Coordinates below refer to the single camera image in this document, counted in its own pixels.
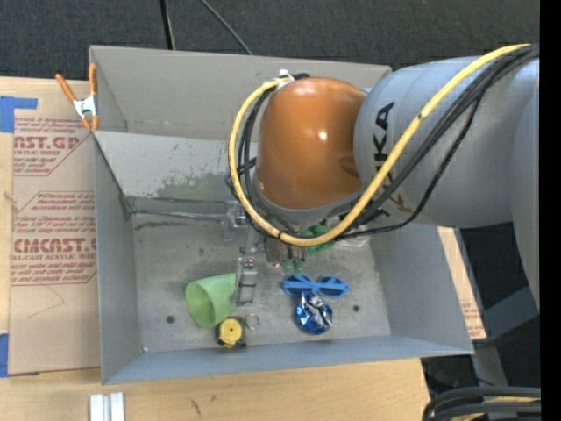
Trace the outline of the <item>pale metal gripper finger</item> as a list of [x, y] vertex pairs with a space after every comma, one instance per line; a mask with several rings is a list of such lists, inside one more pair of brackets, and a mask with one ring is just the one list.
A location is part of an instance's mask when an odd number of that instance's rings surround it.
[[247, 215], [244, 206], [238, 201], [227, 201], [224, 207], [220, 222], [222, 239], [232, 241], [236, 230], [247, 224]]
[[235, 288], [231, 295], [234, 307], [241, 307], [253, 302], [258, 280], [258, 269], [251, 256], [242, 256], [238, 259], [236, 270]]

